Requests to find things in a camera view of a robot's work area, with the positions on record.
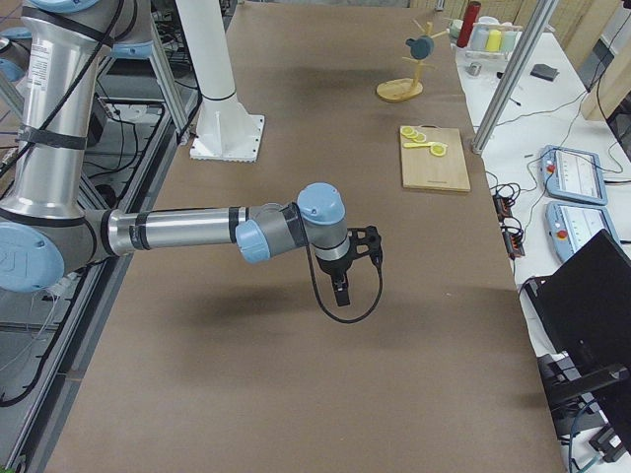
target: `computer monitor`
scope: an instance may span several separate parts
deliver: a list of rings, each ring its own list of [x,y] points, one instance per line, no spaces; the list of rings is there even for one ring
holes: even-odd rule
[[[607,231],[550,276],[537,299],[555,348],[568,352],[582,377],[614,365],[631,370],[631,260]],[[631,379],[591,393],[631,451]]]

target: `blue cable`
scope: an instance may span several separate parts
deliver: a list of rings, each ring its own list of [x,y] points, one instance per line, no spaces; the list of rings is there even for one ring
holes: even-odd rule
[[[589,408],[592,404],[594,404],[595,402],[596,402],[596,400],[595,400],[595,399],[592,399],[592,400],[591,400],[590,402],[588,402],[585,406],[583,406],[583,407],[581,408],[581,410],[579,411],[579,413],[578,413],[578,414],[576,415],[576,417],[574,418],[574,422],[572,422],[572,428],[570,429],[570,442],[569,442],[569,445],[568,445],[568,471],[569,471],[569,473],[574,473],[574,472],[573,472],[573,470],[574,470],[574,465],[572,464],[572,443],[573,443],[573,441],[574,441],[574,437],[578,434],[578,432],[577,432],[577,428],[578,428],[578,426],[579,426],[579,419],[581,418],[581,416],[582,416],[583,414],[585,414],[585,411],[587,411],[587,410],[588,410],[588,408]],[[578,473],[585,473],[585,472],[587,471],[587,468],[591,468],[592,466],[594,466],[594,464],[596,463],[596,461],[597,461],[597,458],[596,458],[596,460],[594,460],[594,459],[592,458],[592,461],[590,461],[590,463],[592,463],[592,462],[593,462],[593,463],[592,463],[592,464],[588,463],[588,465],[589,465],[589,466],[588,466],[588,465],[586,465],[585,467],[581,468],[581,469],[579,470],[579,472],[578,472]]]

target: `red bottle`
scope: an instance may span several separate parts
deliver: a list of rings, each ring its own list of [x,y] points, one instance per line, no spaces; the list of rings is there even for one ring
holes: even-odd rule
[[[462,28],[460,29],[460,36],[457,37],[456,46],[466,47],[469,44],[469,38],[473,31],[473,24],[477,19],[477,14],[480,13],[480,2],[469,2],[464,12],[464,18],[462,19]]]

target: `white desk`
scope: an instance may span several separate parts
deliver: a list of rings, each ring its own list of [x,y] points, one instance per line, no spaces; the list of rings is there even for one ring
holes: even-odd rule
[[[475,78],[465,72],[465,68],[472,61],[482,64],[482,71]],[[545,63],[558,69],[559,75],[555,81],[547,82],[532,77],[529,72],[536,63]],[[456,64],[466,94],[466,104],[471,122],[474,127],[477,127],[499,84],[496,73],[504,71],[506,61],[466,57],[463,51],[457,51]],[[552,34],[544,34],[512,95],[512,98],[520,102],[522,106],[509,101],[500,118],[500,123],[519,115],[554,109],[563,103],[576,99],[584,91],[585,88],[581,80],[559,43]],[[523,117],[515,122],[497,127],[482,155],[487,170],[497,175],[500,183],[517,182],[523,189],[532,189],[534,181],[527,172],[526,163],[540,156],[540,151],[545,145],[558,146],[561,144],[568,133],[570,123],[577,117],[582,99],[583,97],[580,97],[574,103],[564,106],[554,113]],[[615,138],[604,121],[586,121],[579,114],[564,146],[598,153],[603,168],[617,169],[617,164],[607,153],[613,143],[615,143]],[[622,174],[606,172],[606,178],[631,178],[631,165],[620,146],[615,144],[610,153],[623,165],[624,172]],[[532,192],[522,193],[512,209],[513,214],[524,226],[527,224],[532,205],[543,193],[543,182],[538,164],[532,163],[530,169],[537,178],[537,188]],[[492,176],[489,176],[489,183],[490,185],[495,184],[495,179]],[[629,211],[631,185],[609,185],[606,190],[609,198],[607,209],[619,237],[631,239],[631,212]],[[532,221],[526,231],[526,257],[519,258],[516,262],[515,282],[517,285],[520,285],[530,276],[552,274],[561,265],[552,247],[545,224],[545,204],[550,200],[557,199],[551,199],[545,195],[532,212]],[[626,246],[625,251],[631,255],[630,246]],[[546,353],[554,353],[526,295],[522,295],[522,307],[528,324],[530,340],[536,354],[541,356]],[[594,455],[587,439],[595,432],[597,430],[585,431],[574,441],[573,456],[582,466]],[[625,454],[614,464],[599,463],[590,471],[594,473],[629,472],[631,471],[631,455]]]

